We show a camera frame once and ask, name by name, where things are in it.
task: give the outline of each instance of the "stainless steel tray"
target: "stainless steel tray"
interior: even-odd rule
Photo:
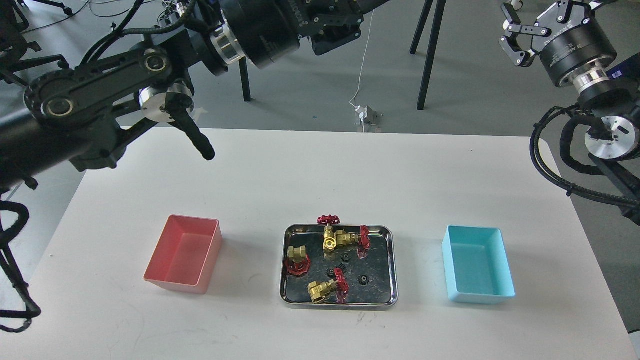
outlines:
[[[359,233],[360,226],[334,225],[335,231]],[[369,226],[371,248],[367,257],[358,258],[357,246],[338,248],[333,254],[325,256],[323,252],[323,225],[292,225],[284,234],[282,251],[282,270],[280,276],[280,296],[290,307],[324,309],[388,309],[398,299],[396,265],[394,261],[393,235],[383,226]],[[311,267],[305,275],[289,275],[285,267],[289,246],[307,247]],[[349,261],[343,262],[342,255],[349,254]],[[344,263],[345,278],[349,284],[349,293],[344,302],[339,302],[336,294],[326,301],[311,302],[307,285],[313,281],[328,281],[327,271]],[[359,278],[366,275],[367,284],[360,284]]]

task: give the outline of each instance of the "red valve handle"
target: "red valve handle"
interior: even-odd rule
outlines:
[[[362,250],[369,250],[371,247],[371,240],[369,239],[369,228],[367,226],[360,226],[360,246]]]
[[[337,215],[323,215],[318,218],[319,225],[338,225],[340,218]]]
[[[346,295],[349,292],[349,284],[347,284],[347,279],[344,278],[344,272],[342,272],[341,268],[334,268],[333,273],[335,274],[335,282],[338,283],[338,291]]]

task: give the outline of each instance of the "bolt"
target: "bolt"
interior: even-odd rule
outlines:
[[[47,103],[47,113],[53,116],[66,116],[74,109],[74,103],[70,100],[59,97]]]
[[[162,57],[153,55],[147,58],[147,60],[145,61],[145,66],[151,71],[161,71],[164,70],[166,64]]]

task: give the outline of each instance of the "robotic arm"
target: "robotic arm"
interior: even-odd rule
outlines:
[[[543,12],[532,26],[522,25],[515,9],[502,4],[507,18],[500,44],[514,65],[530,66],[540,60],[556,87],[573,85],[579,97],[569,108],[552,108],[536,124],[531,138],[531,158],[538,171],[549,181],[589,200],[620,207],[623,216],[640,225],[640,179],[619,161],[640,156],[640,54],[617,67],[605,69],[617,54],[595,19],[595,12],[616,0],[582,3],[560,0]],[[531,36],[531,48],[523,50],[519,35]],[[549,169],[538,150],[544,128],[556,117],[568,115],[560,143],[563,162],[582,174],[607,176],[624,197],[595,192],[573,184]],[[571,155],[574,132],[579,125],[589,126],[584,141],[594,165],[583,165]]]
[[[0,119],[0,195],[24,181],[35,189],[36,174],[70,160],[78,171],[115,168],[127,146],[159,122],[183,131],[203,158],[213,146],[189,113],[195,89],[189,68],[203,62],[219,76],[248,58],[264,68],[297,50],[309,38],[316,55],[356,40],[363,15],[388,0],[185,0],[165,28],[124,29],[142,4],[114,32],[96,43],[74,70],[50,72],[24,92],[25,108]],[[100,59],[118,38],[144,35],[130,51]],[[132,95],[126,102],[114,104]],[[118,117],[141,111],[144,118],[124,130]],[[29,217],[20,205],[0,201],[0,210],[19,219],[0,224],[0,265],[23,299],[25,311],[0,310],[0,318],[25,319],[0,330],[21,332],[40,314],[9,249]]]

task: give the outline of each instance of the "concrete floor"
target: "concrete floor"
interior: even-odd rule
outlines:
[[[130,3],[125,0],[96,3],[92,8],[98,15],[108,15],[126,10]],[[539,0],[525,0],[524,3],[519,14],[525,23],[533,23],[551,4]],[[84,3],[67,0],[65,4],[78,10]],[[30,9],[26,13],[31,28],[64,18],[59,9],[29,1],[28,5]],[[498,44],[504,22],[500,1],[450,1],[445,9],[427,109],[417,111],[428,34],[422,39],[416,55],[409,55],[408,49],[422,5],[422,1],[395,0],[373,15],[362,89],[355,104],[368,104],[382,114],[377,131],[530,136],[532,125],[550,107],[568,106],[576,101],[577,93],[573,88],[553,87],[539,60],[528,69],[512,66]],[[159,2],[144,5],[131,26],[155,24],[160,11]],[[118,23],[123,17],[98,18],[87,7],[73,19],[27,34],[28,40],[38,41],[43,48],[41,53],[29,53],[28,56],[62,53],[72,66],[76,66],[94,41],[109,31],[111,21]],[[599,10],[597,17],[618,52],[617,62],[636,54],[640,35],[638,0],[620,0]],[[363,37],[370,20],[371,15],[368,15],[363,25]],[[126,51],[137,41],[140,40],[135,37],[125,38],[110,49],[110,54]],[[202,64],[195,65],[190,71],[196,88],[196,113],[200,114],[198,125],[232,129],[358,131],[360,128],[355,126],[356,115],[349,100],[358,85],[365,44],[366,39],[361,38],[317,57],[303,40],[299,51],[267,69],[250,67],[252,102],[243,102],[237,67],[230,68],[224,76],[214,77]],[[55,66],[44,66],[22,75],[34,79],[54,69]],[[0,116],[16,110],[22,103],[21,89],[1,83],[0,103],[4,104]],[[121,124],[132,125],[139,119],[139,115],[129,115],[121,119]],[[551,125],[543,136],[554,152],[561,173],[585,187],[617,193],[606,179],[580,176],[561,163],[558,141],[562,125],[561,122]],[[364,161],[375,161],[368,159],[366,154],[362,157]],[[627,162],[625,166],[640,174],[639,162]],[[41,184],[37,192],[21,188],[13,197],[29,205],[32,214],[22,238],[13,243],[17,256],[23,259],[27,276],[33,273],[44,253],[81,176],[68,163],[62,164],[37,177]],[[638,227],[620,216],[617,208],[572,199],[627,329],[640,328]],[[0,295],[0,303],[3,301],[10,302],[10,299]]]

